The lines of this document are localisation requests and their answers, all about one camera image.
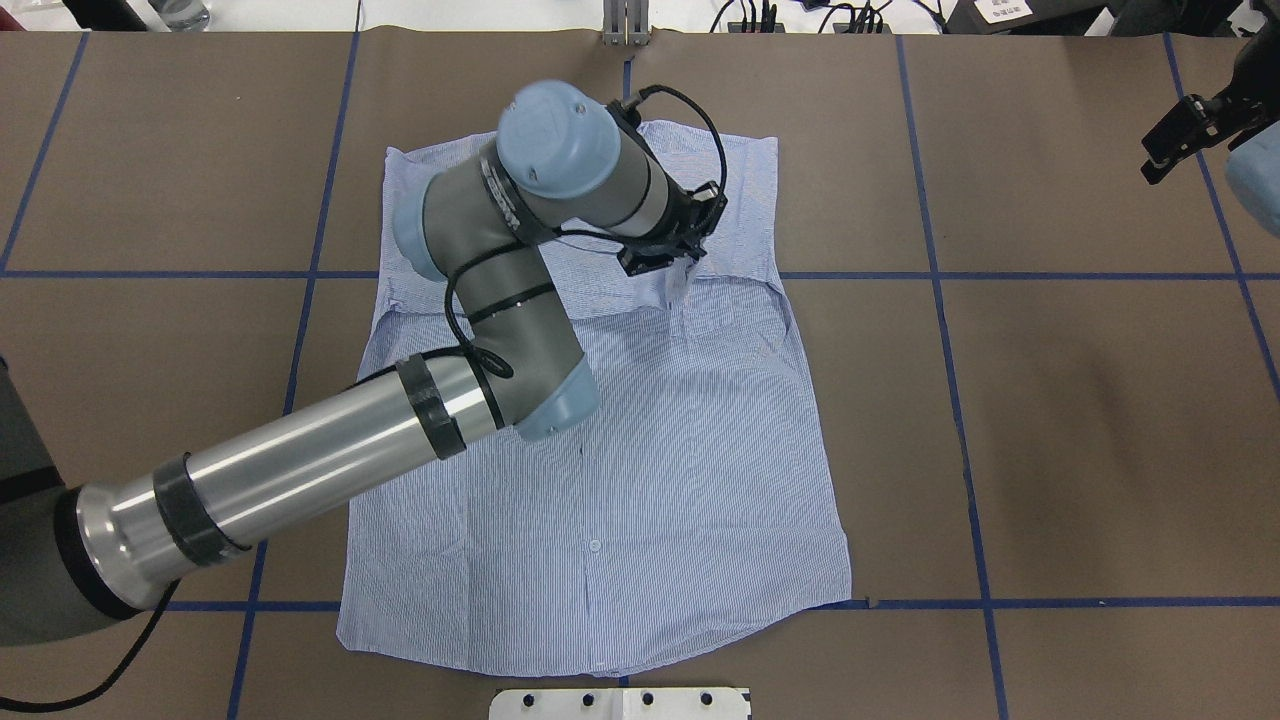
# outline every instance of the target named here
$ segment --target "blue and white striped shirt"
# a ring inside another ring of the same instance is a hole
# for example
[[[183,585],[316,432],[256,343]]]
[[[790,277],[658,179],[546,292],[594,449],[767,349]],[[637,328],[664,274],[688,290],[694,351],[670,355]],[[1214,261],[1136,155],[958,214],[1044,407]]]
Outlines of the blue and white striped shirt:
[[[644,135],[685,187],[710,136]],[[443,286],[410,268],[389,209],[490,136],[388,150],[381,272],[361,373],[453,345]],[[600,388],[579,427],[511,429],[351,502],[338,637],[493,675],[622,675],[847,600],[813,384],[773,260],[777,141],[724,137],[730,204],[708,256],[627,278],[603,241],[544,246]]]

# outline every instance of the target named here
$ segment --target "brown tabletop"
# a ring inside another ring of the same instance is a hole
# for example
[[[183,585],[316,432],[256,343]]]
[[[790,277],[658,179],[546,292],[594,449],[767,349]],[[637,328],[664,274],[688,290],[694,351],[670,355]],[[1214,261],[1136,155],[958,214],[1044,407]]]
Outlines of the brown tabletop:
[[[1276,717],[1280,240],[1225,149],[1138,173],[1175,81],[1216,92],[1239,47],[0,33],[0,354],[73,484],[141,475],[353,379],[388,146],[493,129],[544,77],[672,85],[778,137],[856,600],[622,682],[750,687],[765,720]],[[192,575],[67,715],[483,719],[618,684],[347,652],[344,548],[343,509]],[[142,623],[0,651],[0,694],[83,692]]]

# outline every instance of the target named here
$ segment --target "light blue cap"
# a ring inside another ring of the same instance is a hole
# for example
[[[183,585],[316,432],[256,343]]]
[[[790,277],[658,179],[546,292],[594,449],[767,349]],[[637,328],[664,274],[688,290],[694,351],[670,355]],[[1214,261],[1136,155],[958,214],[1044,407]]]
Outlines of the light blue cap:
[[[572,428],[600,406],[600,391],[595,375],[584,355],[556,392],[541,402],[527,418],[516,423],[516,432],[525,442],[536,442]]]
[[[421,188],[412,188],[399,200],[392,210],[392,236],[401,249],[401,255],[413,265],[413,270],[429,281],[444,282],[444,274],[431,260],[431,252],[426,249],[426,231],[422,229],[422,205],[426,204],[426,188],[431,181],[422,183]]]
[[[1231,151],[1226,182],[1253,219],[1280,236],[1280,123]]]
[[[600,187],[621,150],[618,126],[604,105],[558,79],[517,92],[498,120],[502,165],[540,197],[568,200]]]

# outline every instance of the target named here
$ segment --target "folded shirt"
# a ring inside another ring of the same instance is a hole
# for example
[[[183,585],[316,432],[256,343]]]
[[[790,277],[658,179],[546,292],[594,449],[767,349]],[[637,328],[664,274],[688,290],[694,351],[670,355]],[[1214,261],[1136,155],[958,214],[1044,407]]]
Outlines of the folded shirt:
[[[684,187],[705,131],[641,128]],[[492,136],[387,151],[367,375],[454,343],[444,287],[392,237],[408,188]],[[698,264],[628,278],[607,241],[543,255],[600,389],[582,424],[513,429],[351,502],[338,638],[493,675],[625,675],[847,600],[813,384],[773,259],[777,140],[723,136],[728,206]]]

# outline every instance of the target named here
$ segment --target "fabric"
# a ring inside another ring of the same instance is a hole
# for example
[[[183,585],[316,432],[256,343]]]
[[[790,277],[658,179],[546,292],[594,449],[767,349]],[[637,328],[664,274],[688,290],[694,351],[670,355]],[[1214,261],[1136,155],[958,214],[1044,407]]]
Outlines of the fabric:
[[[643,132],[685,187],[718,174],[705,131]],[[361,375],[453,345],[443,284],[399,255],[390,208],[489,137],[388,150]],[[723,140],[730,202],[696,265],[627,278],[605,241],[544,246],[600,388],[590,419],[538,443],[500,430],[351,502],[348,650],[493,675],[623,675],[850,597],[773,260],[777,141]]]

